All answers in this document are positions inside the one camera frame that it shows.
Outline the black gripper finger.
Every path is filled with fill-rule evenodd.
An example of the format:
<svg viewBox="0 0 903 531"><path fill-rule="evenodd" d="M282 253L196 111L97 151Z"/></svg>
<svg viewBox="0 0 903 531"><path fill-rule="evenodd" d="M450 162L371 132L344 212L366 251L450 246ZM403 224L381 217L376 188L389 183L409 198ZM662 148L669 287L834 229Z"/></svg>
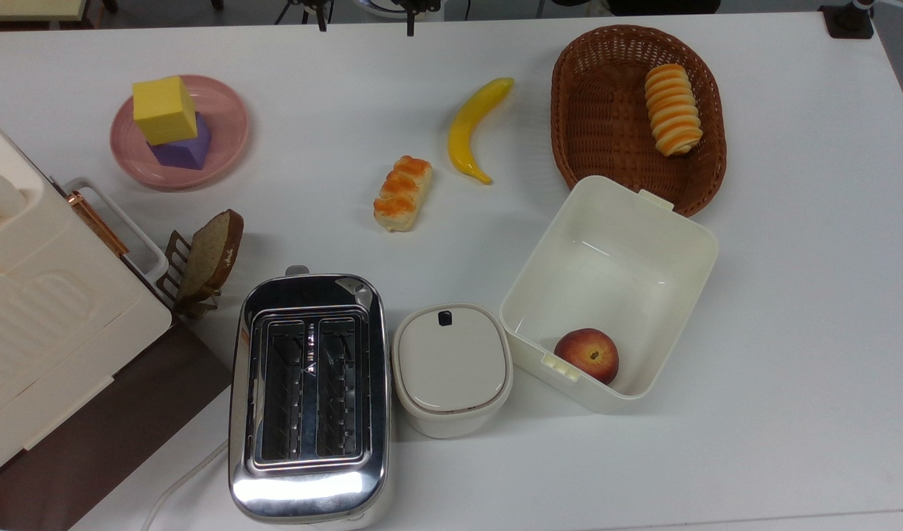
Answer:
<svg viewBox="0 0 903 531"><path fill-rule="evenodd" d="M442 8L440 0L391 0L406 13L407 35L414 36L415 20L425 13L437 13Z"/></svg>
<svg viewBox="0 0 903 531"><path fill-rule="evenodd" d="M302 26L307 26L310 21L314 21L321 32L327 31L327 26L330 24L331 16L334 11L334 1L286 1L282 11L280 11L275 19L275 25L279 26L284 21L284 17L288 11L295 6L300 6L301 8L300 24L302 24Z"/></svg>

